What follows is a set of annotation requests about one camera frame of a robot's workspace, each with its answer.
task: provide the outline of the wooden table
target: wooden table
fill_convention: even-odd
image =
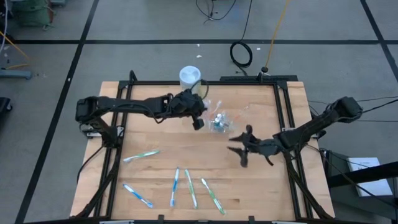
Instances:
[[[117,86],[118,82],[103,82],[100,95],[116,97]],[[304,86],[302,82],[288,82],[288,87],[295,124],[300,126],[311,118]],[[132,99],[143,100],[180,91],[178,85],[138,85],[133,86]],[[280,95],[281,102],[284,102],[281,91]],[[273,88],[210,86],[208,99],[213,102],[222,100],[221,109],[231,117],[237,116],[249,105],[245,115],[236,122],[237,130],[229,134],[211,133],[206,127],[194,131],[191,118],[167,119],[162,124],[156,124],[152,118],[141,114],[128,115],[122,158],[153,149],[160,149],[161,153],[128,164],[121,162],[112,219],[156,220],[159,214],[165,215],[166,220],[248,220],[250,215],[254,215],[256,220],[295,219],[282,154],[270,157],[274,166],[270,166],[263,156],[250,154],[248,168],[242,168],[239,157],[226,148],[241,146],[227,140],[229,136],[239,135],[246,124],[251,124],[253,134],[261,139],[271,138],[280,131]],[[285,123],[289,126],[284,105],[282,103]],[[112,114],[108,113],[103,119],[110,123],[111,117]],[[314,140],[309,144],[318,147]],[[100,145],[100,138],[89,140],[85,160]],[[98,188],[104,152],[105,150],[81,173],[71,215],[80,212]],[[319,153],[306,147],[302,150],[302,160],[309,190],[325,211],[334,215]],[[170,208],[177,166],[181,168],[181,172],[175,196],[176,206]],[[193,179],[199,207],[197,210],[193,209],[184,169],[189,169]],[[226,215],[218,211],[200,178],[206,179],[221,201]],[[154,208],[147,208],[123,188],[123,183],[129,184],[151,201]],[[299,189],[297,192],[304,217],[302,194]],[[106,192],[101,214],[105,213],[107,200]]]

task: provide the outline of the black cable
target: black cable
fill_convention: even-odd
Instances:
[[[210,15],[206,14],[205,12],[203,12],[203,11],[200,9],[199,5],[198,5],[198,0],[196,1],[197,8],[199,9],[199,11],[200,11],[203,15],[205,15],[208,19],[210,19],[210,20],[215,20],[215,21],[220,21],[220,20],[224,19],[224,18],[228,15],[228,13],[231,11],[231,9],[234,7],[235,3],[236,3],[236,0],[234,0],[234,3],[232,3],[232,6],[230,7],[230,9],[228,9],[228,11],[226,12],[226,14],[225,14],[224,16],[222,16],[221,18],[214,18],[214,17],[211,17]]]
[[[370,98],[370,99],[365,99],[365,100],[357,100],[357,102],[366,102],[366,101],[382,100],[382,99],[394,99],[394,98],[398,98],[398,96],[384,96],[384,97]],[[329,105],[329,103],[325,103],[325,102],[322,102],[322,101],[309,100],[308,102],[321,103],[321,104],[324,104],[324,105]]]
[[[366,100],[357,100],[357,102],[365,102],[365,101],[381,100],[381,99],[394,99],[394,98],[398,98],[398,96],[385,96],[385,97],[371,98]]]
[[[213,17],[213,9],[214,9],[214,0],[210,0],[211,1],[211,10],[210,10],[210,7],[209,7],[209,2],[207,1],[207,0],[205,0],[205,2],[206,2],[206,7],[207,7],[207,14],[210,16],[210,17]],[[204,22],[203,22],[203,24],[205,24],[207,21],[210,21],[211,19],[209,19],[209,18],[207,18],[207,20],[205,20]]]
[[[314,110],[314,112],[316,112],[316,114],[319,116],[319,113],[316,111],[316,109],[314,109],[311,105],[309,105],[309,107]]]
[[[398,122],[398,121],[386,121],[386,120],[357,120],[357,121],[362,121],[362,122],[384,122],[384,123]]]
[[[253,61],[253,52],[251,51],[250,47],[245,44],[244,42],[242,42],[244,35],[246,34],[246,29],[248,28],[248,22],[249,22],[249,17],[250,17],[250,11],[251,11],[251,4],[252,4],[253,0],[250,0],[250,6],[249,6],[249,12],[248,12],[248,17],[246,18],[246,24],[244,25],[244,31],[243,31],[243,35],[241,40],[233,42],[231,44],[231,47],[229,48],[229,56],[231,57],[232,62],[243,72],[243,74],[245,76],[248,75],[248,73],[243,70],[243,68],[248,68],[248,66],[251,65],[251,62]],[[249,61],[246,63],[239,63],[238,61],[235,60],[234,58],[234,54],[233,54],[233,49],[235,47],[235,45],[241,45],[243,46],[246,51],[249,53]]]
[[[393,194],[394,194],[394,200],[396,201],[397,199],[396,199],[396,182],[397,182],[397,179],[396,179],[396,177],[393,177],[392,178],[392,187],[394,188],[394,192],[393,192]],[[396,221],[398,221],[398,213],[397,213],[397,210],[398,209],[396,209]]]
[[[79,171],[77,172],[77,180],[76,180],[76,183],[79,182],[80,172],[81,172],[81,171],[83,170],[83,168],[87,165],[87,163],[88,163],[90,160],[92,160],[92,158],[94,158],[95,155],[97,155],[97,154],[100,152],[100,150],[101,150],[102,148],[104,148],[104,146],[99,147],[99,149],[97,149],[97,151],[95,151],[95,152],[83,163],[83,165],[81,165]]]
[[[322,153],[319,149],[317,149],[316,147],[311,146],[311,145],[309,145],[309,144],[307,144],[307,146],[310,146],[312,149],[317,150],[317,151],[320,153],[322,159],[324,159],[325,162],[326,162],[327,164],[329,164],[329,165],[331,165],[332,167],[334,167],[334,168],[344,177],[344,179],[346,179],[351,185],[354,185],[355,187],[357,187],[357,188],[359,188],[359,189],[365,191],[367,194],[369,194],[369,195],[372,196],[373,198],[379,200],[380,202],[383,202],[383,203],[385,203],[385,204],[387,204],[387,205],[392,206],[392,207],[395,208],[395,209],[398,209],[398,205],[395,205],[395,204],[393,204],[393,203],[387,202],[387,201],[385,201],[385,200],[379,198],[378,196],[372,194],[371,192],[369,192],[369,191],[366,190],[365,188],[363,188],[363,187],[359,186],[358,184],[356,184],[353,180],[351,180],[349,177],[347,177],[347,175],[346,175],[343,171],[339,170],[335,165],[333,165],[331,162],[329,162],[329,160],[325,157],[325,155],[323,155],[323,153]]]
[[[204,97],[202,98],[202,99],[204,100],[204,99],[207,97],[207,94],[209,93],[209,83],[208,83],[206,80],[200,79],[200,80],[196,81],[196,82],[192,85],[192,87],[190,88],[190,90],[191,90],[191,92],[192,92],[193,87],[195,87],[195,86],[196,86],[198,83],[200,83],[200,82],[205,82],[205,83],[206,83],[206,93],[205,93]]]
[[[309,100],[308,102],[311,102],[311,103],[321,103],[321,104],[324,104],[324,105],[329,105],[328,103],[325,103],[325,102],[322,102],[322,101]]]
[[[389,105],[389,104],[391,104],[391,103],[395,103],[396,101],[398,101],[398,99],[397,99],[397,100],[392,100],[392,101],[390,101],[390,102],[388,102],[388,103],[384,103],[383,105],[380,105],[380,106],[375,106],[375,107],[373,107],[372,109],[363,111],[362,114],[367,113],[367,112],[370,112],[370,111],[372,111],[372,110],[376,110],[376,109],[378,109],[378,108],[381,108],[381,107],[383,107],[383,106]]]
[[[346,159],[344,159],[344,158],[341,158],[340,156],[337,156],[335,153],[332,153],[331,155],[334,156],[334,157],[336,157],[336,158],[338,158],[338,159],[341,159],[342,161],[349,162],[350,164],[355,164],[355,165],[363,166],[363,167],[366,167],[366,168],[370,168],[369,166],[366,166],[366,165],[362,165],[362,164],[359,164],[359,163],[356,163],[356,162],[348,161],[348,160],[346,160]]]

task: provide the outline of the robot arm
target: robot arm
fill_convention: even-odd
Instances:
[[[204,123],[198,117],[205,110],[205,105],[200,96],[192,94],[191,90],[185,90],[175,96],[169,93],[168,95],[146,100],[124,100],[105,96],[91,96],[78,100],[75,119],[80,124],[89,124],[95,131],[100,133],[104,146],[115,147],[118,143],[118,129],[117,127],[108,126],[101,119],[102,115],[108,112],[143,114],[149,118],[154,118],[156,123],[161,123],[167,118],[191,116],[193,128],[199,130]]]
[[[244,149],[232,148],[228,149],[236,152],[241,157],[241,165],[248,165],[248,153],[258,153],[266,157],[268,163],[272,165],[268,159],[271,155],[280,152],[290,152],[296,149],[301,150],[312,135],[320,132],[335,122],[350,123],[362,115],[362,107],[352,97],[343,97],[334,103],[328,105],[326,110],[313,120],[301,125],[298,128],[289,131],[282,131],[273,135],[272,139],[261,140],[252,134],[251,125],[246,126],[246,133],[231,138],[230,141],[242,142]]]

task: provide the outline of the wire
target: wire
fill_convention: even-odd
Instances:
[[[8,4],[7,0],[4,0],[4,4],[6,5],[6,13],[4,16],[4,33],[7,34],[7,21],[8,21]],[[0,54],[2,52],[2,49],[4,48],[4,44],[6,43],[6,39],[3,37],[2,42],[1,42],[1,47],[0,47]]]
[[[344,159],[344,158],[341,158],[340,156],[337,156],[335,153],[332,153],[331,155],[334,156],[334,157],[336,157],[336,158],[338,158],[338,159],[341,159],[342,161],[349,162],[350,164],[355,164],[355,165],[363,166],[363,167],[366,167],[366,168],[370,168],[369,166],[366,166],[366,165],[362,165],[362,164],[359,164],[359,163],[356,163],[356,162],[348,161],[348,160],[346,160],[346,159]]]
[[[198,83],[200,83],[200,82],[205,82],[206,83],[206,93],[205,93],[205,95],[204,95],[204,97],[202,98],[203,100],[207,97],[207,94],[209,93],[209,83],[206,81],[206,80],[204,80],[204,79],[199,79],[198,81],[196,81],[192,86],[191,86],[191,88],[190,88],[190,90],[191,90],[191,92],[192,92],[192,90],[193,90],[193,87],[195,87]]]
[[[325,102],[322,102],[322,101],[309,100],[308,102],[311,102],[311,103],[321,103],[321,104],[324,104],[324,105],[329,105],[328,103],[325,103]]]
[[[206,2],[206,7],[207,7],[207,14],[210,15],[210,16],[213,16],[213,9],[214,9],[214,2],[213,2],[213,0],[211,0],[211,5],[212,5],[211,11],[210,11],[209,2],[208,2],[207,0],[205,0],[205,2]],[[205,20],[205,21],[203,22],[203,24],[205,24],[207,21],[210,21],[210,20],[211,20],[211,19],[207,18],[207,20]]]
[[[316,112],[316,114],[319,116],[319,113],[316,111],[316,109],[314,109],[311,105],[309,105],[309,107],[314,110],[314,112]]]
[[[26,55],[25,52],[23,52],[18,46],[16,46],[14,43],[12,43],[12,41],[10,39],[8,39],[8,37],[6,35],[4,35],[1,31],[0,31],[0,34],[3,36],[3,41],[4,41],[4,39],[6,39],[13,47],[15,47],[15,49],[17,49],[27,59],[28,62],[30,61],[29,56]],[[13,66],[7,67],[6,69],[19,68],[19,67],[25,67],[25,66],[29,66],[29,64],[25,63],[25,64],[20,64],[20,65],[13,65]]]
[[[13,66],[7,67],[6,69],[9,70],[12,68],[20,68],[20,67],[25,67],[25,66],[29,66],[29,64],[13,65]]]
[[[396,189],[396,182],[397,182],[396,177],[393,177],[393,178],[392,178],[392,187],[394,188],[394,191],[393,191],[394,199],[397,198],[397,197],[396,197],[396,195],[397,195],[397,194],[396,194],[396,190],[397,190],[397,189]],[[397,210],[398,210],[398,209],[396,209],[396,220],[398,220],[398,213],[397,213]]]
[[[104,146],[99,147],[99,149],[97,149],[97,151],[95,151],[95,152],[83,163],[83,165],[80,167],[79,171],[77,172],[77,180],[76,180],[76,183],[79,182],[80,173],[81,173],[81,171],[83,170],[83,168],[87,165],[87,163],[88,163],[90,160],[92,160],[92,158],[95,157],[95,155],[97,155],[97,154],[100,152],[100,150],[101,150],[102,148],[104,148]]]
[[[347,175],[346,175],[344,172],[342,172],[342,171],[339,170],[335,165],[333,165],[333,164],[325,157],[325,155],[323,155],[323,153],[322,153],[319,149],[317,149],[316,147],[311,146],[311,145],[309,145],[309,144],[307,144],[307,146],[310,146],[311,148],[317,150],[317,151],[320,153],[321,157],[325,160],[325,162],[326,162],[327,164],[329,164],[330,166],[334,167],[334,168],[344,177],[344,179],[346,179],[351,185],[354,185],[355,187],[357,187],[357,188],[359,188],[359,189],[365,191],[367,194],[369,194],[370,196],[372,196],[372,197],[374,197],[375,199],[379,200],[380,202],[383,202],[383,203],[385,203],[385,204],[387,204],[387,205],[392,206],[392,207],[395,208],[395,209],[398,209],[398,205],[395,205],[395,204],[393,204],[393,203],[387,202],[387,201],[385,201],[385,200],[379,198],[378,196],[372,194],[371,192],[369,192],[369,191],[366,190],[365,188],[363,188],[363,187],[359,186],[358,184],[356,184],[353,180],[351,180],[349,177],[347,177]]]
[[[200,11],[203,15],[205,15],[209,20],[215,20],[215,21],[220,21],[220,20],[224,19],[224,18],[228,15],[228,13],[231,11],[231,9],[234,7],[235,3],[236,3],[236,0],[234,0],[234,3],[232,3],[232,6],[230,7],[230,9],[228,9],[228,11],[226,12],[226,14],[225,14],[224,16],[222,16],[221,18],[213,18],[212,15],[208,15],[208,14],[206,14],[205,12],[203,12],[203,11],[200,9],[199,5],[198,5],[198,0],[196,1],[197,8],[199,9],[199,11]]]
[[[253,52],[251,51],[250,47],[247,44],[242,42],[242,40],[244,38],[244,35],[246,34],[246,29],[248,28],[248,22],[249,22],[252,2],[253,2],[253,0],[250,0],[249,12],[248,12],[248,16],[246,18],[246,24],[244,25],[244,30],[243,30],[243,35],[242,35],[241,40],[233,42],[231,44],[231,46],[229,47],[229,56],[231,57],[232,62],[243,72],[243,74],[245,76],[247,76],[248,73],[245,70],[243,70],[243,68],[248,68],[251,65],[252,61],[253,61]],[[246,49],[246,51],[249,53],[249,61],[248,62],[239,63],[235,59],[234,54],[233,54],[233,49],[234,49],[235,45],[241,45],[242,47],[244,47]]]
[[[385,121],[385,120],[357,120],[359,122],[381,122],[381,123],[395,123],[398,121]]]
[[[385,97],[371,98],[366,100],[357,100],[357,102],[365,102],[365,101],[381,100],[381,99],[393,99],[393,98],[398,98],[398,96],[385,96]]]
[[[370,98],[370,99],[365,99],[365,100],[357,100],[357,102],[366,102],[366,101],[382,100],[382,99],[394,99],[394,98],[398,98],[398,96],[384,96],[384,97],[378,97],[378,98]],[[309,100],[308,102],[321,103],[321,104],[324,104],[324,105],[329,105],[329,103],[325,103],[325,102],[322,102],[322,101]]]
[[[269,47],[269,51],[268,51],[266,68],[268,68],[268,62],[269,62],[269,59],[271,58],[272,48],[274,47],[274,41],[275,41],[276,35],[278,33],[280,23],[282,22],[282,20],[283,20],[283,18],[285,16],[287,5],[289,4],[289,2],[290,2],[290,0],[286,0],[284,10],[282,11],[282,14],[280,15],[280,18],[278,20],[278,23],[277,23],[275,31],[274,31],[274,35],[272,35],[271,46]]]
[[[123,128],[123,130],[118,134],[118,138],[122,135],[122,133],[124,133],[124,130],[125,130],[125,128]],[[102,145],[101,147],[99,147],[99,149],[97,149],[97,151],[95,151],[95,152],[83,163],[83,165],[81,165],[79,171],[77,172],[77,180],[76,180],[76,183],[79,182],[80,173],[81,173],[81,171],[83,170],[83,168],[87,165],[87,163],[88,163],[90,160],[92,160],[92,158],[95,157],[95,155],[97,155],[97,154],[100,152],[100,150],[101,150],[102,148],[104,148],[103,145]]]
[[[372,109],[363,111],[362,114],[367,113],[367,112],[370,112],[370,111],[372,111],[372,110],[376,110],[376,109],[378,109],[378,108],[381,108],[381,107],[383,107],[383,106],[389,105],[389,104],[391,104],[391,103],[395,103],[396,101],[398,101],[398,99],[392,100],[392,101],[390,101],[390,102],[388,102],[388,103],[384,103],[383,105],[380,105],[380,106],[375,106],[375,107],[373,107]]]

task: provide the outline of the gray floor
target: gray floor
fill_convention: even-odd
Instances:
[[[54,28],[19,28],[11,23],[16,39],[78,40],[93,0],[69,0],[56,8]],[[398,2],[367,0],[387,40],[398,39]],[[217,1],[222,15],[232,1]],[[195,1],[100,0],[87,39],[238,39],[249,1],[238,0],[222,21],[201,15]],[[253,0],[247,39],[270,39],[284,6],[278,0]],[[278,39],[376,40],[359,0],[292,1]],[[0,217],[14,222],[77,45],[20,45],[31,57],[34,77],[0,79],[0,96],[10,97],[14,110],[0,134]],[[269,45],[253,44],[254,60],[247,69],[255,75],[264,65]],[[398,58],[398,45],[389,45]],[[24,59],[12,47],[0,55],[2,67]],[[237,48],[244,60],[246,53]],[[176,80],[186,65],[197,66],[203,78],[218,80],[235,75],[229,44],[85,45],[67,100],[40,176],[26,222],[67,218],[76,188],[76,173],[83,160],[86,139],[74,122],[77,99],[97,95],[102,81],[126,79],[133,69],[140,80]],[[380,45],[275,45],[269,64],[273,75],[297,75],[305,82],[310,100],[331,102],[341,96],[366,99],[398,95],[398,83]],[[363,103],[364,108],[383,101]],[[312,104],[321,111],[324,105]],[[366,114],[363,119],[397,120],[398,104]],[[378,157],[382,163],[398,160],[396,123],[337,124],[320,141],[322,147],[349,156]],[[345,220],[389,223],[389,220],[335,204],[336,215]]]

